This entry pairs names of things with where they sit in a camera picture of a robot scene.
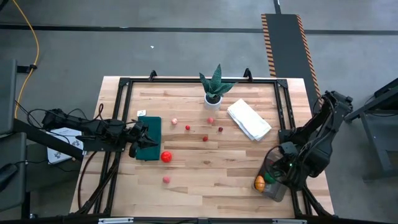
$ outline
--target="floor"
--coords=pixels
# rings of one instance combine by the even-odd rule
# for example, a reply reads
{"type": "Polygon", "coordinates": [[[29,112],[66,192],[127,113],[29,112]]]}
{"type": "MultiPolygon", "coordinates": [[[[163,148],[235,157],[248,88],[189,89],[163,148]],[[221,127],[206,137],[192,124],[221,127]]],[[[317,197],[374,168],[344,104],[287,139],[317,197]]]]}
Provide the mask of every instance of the floor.
{"type": "MultiPolygon", "coordinates": [[[[35,25],[261,28],[261,13],[275,13],[273,0],[19,0],[35,25]]],[[[398,30],[398,1],[280,0],[282,13],[299,14],[305,29],[398,30]]],[[[24,24],[12,1],[0,12],[1,23],[24,24]]],[[[249,67],[268,77],[262,34],[189,32],[37,31],[39,69],[22,99],[28,110],[81,108],[88,116],[105,75],[210,74],[217,64],[227,76],[249,67]]],[[[321,91],[354,98],[359,108],[372,92],[397,78],[395,35],[308,35],[321,91]]],[[[0,30],[0,58],[30,64],[35,44],[28,30],[0,30]]],[[[24,80],[18,76],[20,87],[24,80]]],[[[333,141],[326,169],[335,213],[344,218],[398,222],[398,181],[363,183],[379,164],[359,120],[343,123],[333,141]]],[[[76,179],[35,192],[32,210],[40,216],[67,214],[76,179]],[[54,195],[61,195],[55,200],[54,195]]],[[[18,208],[0,219],[18,218],[18,208]]]]}

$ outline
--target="pink ball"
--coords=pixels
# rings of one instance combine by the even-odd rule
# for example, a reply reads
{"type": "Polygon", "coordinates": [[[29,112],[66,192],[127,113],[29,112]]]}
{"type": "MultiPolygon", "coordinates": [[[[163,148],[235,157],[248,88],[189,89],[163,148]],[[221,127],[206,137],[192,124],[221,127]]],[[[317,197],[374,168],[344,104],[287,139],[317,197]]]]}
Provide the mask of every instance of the pink ball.
{"type": "Polygon", "coordinates": [[[213,119],[213,118],[207,118],[207,123],[213,124],[213,122],[214,122],[214,119],[213,119]]]}
{"type": "Polygon", "coordinates": [[[176,125],[176,124],[177,124],[177,119],[176,119],[176,118],[173,118],[173,119],[172,119],[172,124],[173,124],[173,125],[176,125]]]}
{"type": "Polygon", "coordinates": [[[170,183],[170,177],[163,177],[163,183],[168,184],[170,183]]]}

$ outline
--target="white pot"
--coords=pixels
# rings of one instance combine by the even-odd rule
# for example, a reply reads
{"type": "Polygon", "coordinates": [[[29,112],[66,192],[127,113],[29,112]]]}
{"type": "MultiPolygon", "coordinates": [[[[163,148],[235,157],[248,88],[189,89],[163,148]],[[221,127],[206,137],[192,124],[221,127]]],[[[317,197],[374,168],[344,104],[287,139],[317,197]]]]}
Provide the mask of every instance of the white pot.
{"type": "Polygon", "coordinates": [[[220,106],[221,106],[221,102],[222,101],[223,101],[223,97],[221,96],[221,98],[220,98],[218,103],[215,103],[215,104],[209,103],[206,100],[206,93],[205,93],[205,108],[208,109],[208,110],[218,110],[220,108],[220,106]]]}

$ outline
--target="potted plant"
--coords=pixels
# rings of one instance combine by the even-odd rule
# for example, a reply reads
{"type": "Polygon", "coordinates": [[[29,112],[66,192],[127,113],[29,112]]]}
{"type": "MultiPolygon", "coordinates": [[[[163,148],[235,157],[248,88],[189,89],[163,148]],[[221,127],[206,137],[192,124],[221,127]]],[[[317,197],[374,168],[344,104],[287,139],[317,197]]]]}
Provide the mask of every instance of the potted plant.
{"type": "Polygon", "coordinates": [[[211,80],[199,73],[200,81],[205,89],[205,108],[211,110],[218,110],[221,106],[224,93],[228,92],[235,83],[222,83],[221,82],[221,65],[218,64],[217,69],[214,71],[211,80]]]}

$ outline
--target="hazard stripe tape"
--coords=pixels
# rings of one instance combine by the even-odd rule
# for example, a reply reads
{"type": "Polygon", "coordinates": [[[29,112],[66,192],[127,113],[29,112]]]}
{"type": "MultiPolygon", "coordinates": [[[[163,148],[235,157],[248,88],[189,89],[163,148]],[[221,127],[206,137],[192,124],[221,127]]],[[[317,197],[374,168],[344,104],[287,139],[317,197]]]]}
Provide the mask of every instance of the hazard stripe tape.
{"type": "Polygon", "coordinates": [[[272,47],[271,47],[271,40],[269,38],[267,17],[265,14],[261,15],[261,23],[262,23],[262,31],[264,33],[264,42],[266,43],[269,74],[271,77],[276,77],[274,56],[272,54],[272,47]]]}
{"type": "Polygon", "coordinates": [[[307,54],[308,64],[309,64],[310,70],[311,70],[313,84],[315,85],[315,91],[317,93],[317,97],[321,97],[321,91],[319,89],[317,75],[315,74],[315,69],[313,68],[313,65],[312,65],[310,49],[308,48],[307,38],[305,37],[305,34],[304,34],[303,23],[301,21],[300,16],[299,15],[296,15],[296,16],[297,16],[298,27],[300,28],[300,32],[301,32],[301,38],[303,39],[303,43],[304,43],[305,53],[307,54]]]}

